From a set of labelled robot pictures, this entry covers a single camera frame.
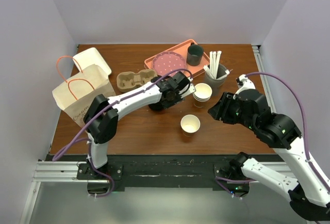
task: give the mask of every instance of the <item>pink tray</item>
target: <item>pink tray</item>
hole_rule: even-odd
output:
[[[173,51],[176,52],[180,55],[183,56],[183,58],[186,60],[187,59],[187,53],[188,53],[188,47],[190,46],[191,43],[197,44],[194,40],[189,39],[183,43],[180,43],[174,47],[169,48],[168,50],[165,51]],[[156,57],[156,55],[146,59],[144,61],[144,67],[146,69],[152,69],[153,68],[153,59]],[[187,69],[192,73],[193,77],[196,77],[198,75],[201,75],[204,73],[203,66],[204,65],[209,65],[210,64],[210,58],[207,56],[207,54],[204,52],[204,55],[202,57],[201,63],[198,66],[191,66],[187,64]]]

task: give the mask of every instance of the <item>shopping bag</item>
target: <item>shopping bag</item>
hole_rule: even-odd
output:
[[[83,127],[84,116],[94,98],[100,94],[106,98],[116,94],[107,73],[97,65],[90,65],[84,70],[80,69],[81,72],[65,79],[58,69],[58,63],[65,57],[75,60],[71,56],[62,56],[57,60],[56,68],[64,82],[53,90],[53,97],[57,106],[80,127]]]

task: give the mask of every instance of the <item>cream colored cup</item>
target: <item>cream colored cup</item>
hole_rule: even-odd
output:
[[[192,94],[194,105],[198,108],[204,107],[212,96],[212,88],[206,83],[195,85],[196,91]]]
[[[192,136],[201,127],[200,120],[198,119],[197,116],[194,115],[185,115],[184,117],[182,117],[180,124],[183,133],[186,136]]]

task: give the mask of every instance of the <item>wooden table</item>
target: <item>wooden table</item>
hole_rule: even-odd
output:
[[[78,52],[96,47],[112,69],[109,79],[116,94],[116,77],[121,72],[139,72],[144,69],[143,62],[160,53],[173,44],[127,44],[127,45],[80,45]],[[214,121],[207,110],[216,104],[223,91],[236,92],[235,79],[243,74],[258,71],[251,45],[241,44],[203,44],[207,54],[221,50],[221,61],[233,69],[223,85],[219,96],[212,97],[204,108],[196,108],[192,96],[160,113],[149,107],[130,113],[118,124],[116,136],[109,142],[108,154],[249,154],[273,153],[264,143],[245,127],[236,124],[223,124]],[[72,74],[78,70],[74,67]],[[203,81],[204,74],[194,78],[193,83]],[[263,92],[259,76],[251,77],[256,88]],[[201,121],[200,130],[193,137],[186,137],[180,129],[180,120],[184,115],[196,115]],[[59,151],[68,144],[79,127],[64,112],[61,113],[56,128],[50,154]],[[73,146],[68,154],[86,154],[86,143]]]

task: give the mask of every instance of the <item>robotic hand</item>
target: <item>robotic hand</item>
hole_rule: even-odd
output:
[[[272,113],[266,97],[245,75],[237,79],[237,84],[239,90],[235,94],[224,92],[208,113],[215,120],[240,123],[253,131],[287,163],[296,179],[273,171],[242,152],[230,162],[228,174],[268,186],[285,197],[292,209],[306,220],[330,220],[329,179],[312,155],[306,156],[303,137],[294,121],[286,115]]]
[[[181,101],[184,97],[195,92],[191,83],[192,79],[182,72],[177,72],[173,77],[162,79],[153,78],[151,82],[128,93],[105,98],[97,96],[88,109],[84,122],[89,122],[97,113],[111,103],[115,103],[104,115],[100,115],[88,127],[88,137],[91,140],[91,158],[94,167],[99,171],[106,171],[107,148],[109,140],[117,131],[118,121],[132,111],[149,105],[152,110],[167,109]]]

